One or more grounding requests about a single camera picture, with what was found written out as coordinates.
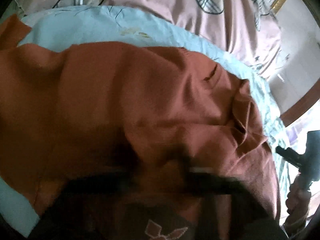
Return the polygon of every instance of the black object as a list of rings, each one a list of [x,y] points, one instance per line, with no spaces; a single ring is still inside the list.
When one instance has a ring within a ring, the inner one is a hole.
[[[320,180],[320,130],[308,132],[306,152],[303,155],[291,148],[285,150],[280,146],[276,148],[276,152],[299,169],[302,189],[308,190],[312,182]]]

